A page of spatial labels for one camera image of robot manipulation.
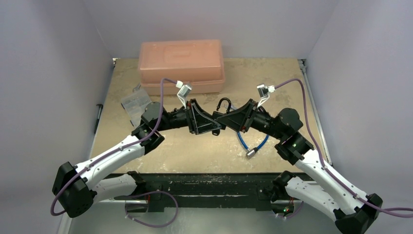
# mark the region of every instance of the black mounting base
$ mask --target black mounting base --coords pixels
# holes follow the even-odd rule
[[[110,177],[122,174],[111,174]],[[271,211],[273,180],[280,173],[237,174],[139,174],[146,182],[146,191],[161,190],[172,194],[183,208],[255,208]],[[296,173],[302,180],[312,179],[305,173]],[[127,197],[116,197],[127,200]],[[279,197],[289,200],[290,196]],[[166,195],[151,195],[149,212],[163,212],[165,207],[175,207]]]

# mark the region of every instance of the white bracket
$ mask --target white bracket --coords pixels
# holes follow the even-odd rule
[[[258,93],[260,94],[260,101],[257,104],[257,107],[260,107],[266,102],[268,99],[270,99],[270,93],[273,93],[275,91],[275,88],[273,85],[271,86],[266,86],[265,84],[260,84],[257,86]]]
[[[187,96],[192,90],[192,85],[189,83],[183,84],[182,81],[179,80],[176,82],[176,87],[180,88],[176,95],[178,96],[178,99],[181,101],[182,105],[185,107],[187,103]]]
[[[92,190],[97,194],[93,198],[94,203],[117,196],[128,196],[136,189],[136,181],[131,175],[123,174],[110,179],[103,179]]]

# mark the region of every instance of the black carabiner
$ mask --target black carabiner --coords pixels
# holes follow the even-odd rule
[[[226,98],[225,97],[221,98],[221,100],[218,102],[217,111],[221,107],[222,101],[227,101],[228,102],[228,108],[226,109],[226,113],[228,114],[229,111],[231,110],[232,103],[231,103],[231,100],[229,100],[229,98],[227,98],[227,97]]]

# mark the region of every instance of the wooden table surface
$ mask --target wooden table surface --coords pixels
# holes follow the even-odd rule
[[[92,157],[123,140],[134,129],[129,116],[120,104],[121,98],[130,95],[140,81],[137,72],[138,59],[118,59],[113,72],[99,127],[92,148]],[[231,99],[236,107],[244,105],[250,98],[260,99],[256,86],[260,83],[277,85],[291,78],[303,82],[299,64],[294,58],[226,58],[224,59],[226,83],[220,93],[189,95],[196,98],[201,107],[212,113],[218,100],[223,97]],[[159,101],[159,96],[151,96]],[[167,111],[179,108],[182,104],[176,96],[166,96],[164,107]],[[292,82],[276,90],[263,105],[275,116],[285,107],[298,111],[304,122],[304,108],[301,88],[298,82]],[[313,109],[307,98],[309,123],[313,135],[321,146],[319,131]],[[311,143],[312,140],[302,127],[300,132]],[[163,143],[155,150],[141,158],[120,167],[116,172],[138,171],[141,173],[252,173],[252,172],[299,172],[300,170],[284,161],[274,145],[278,140],[271,138],[250,160],[245,157],[245,149],[239,143],[236,133],[231,129],[221,131],[219,136],[211,133],[192,135],[188,128],[162,131]],[[264,139],[265,134],[252,128],[243,134],[249,147],[255,147]]]

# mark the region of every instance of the clear plastic container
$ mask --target clear plastic container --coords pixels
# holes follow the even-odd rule
[[[159,95],[162,78],[190,82],[196,93],[222,91],[224,60],[219,40],[144,42],[138,71],[149,95]],[[176,94],[173,84],[164,85],[165,94]]]
[[[145,112],[145,107],[151,103],[148,93],[141,88],[135,88],[133,93],[121,99],[121,105],[131,118],[134,127],[140,125],[141,116]]]

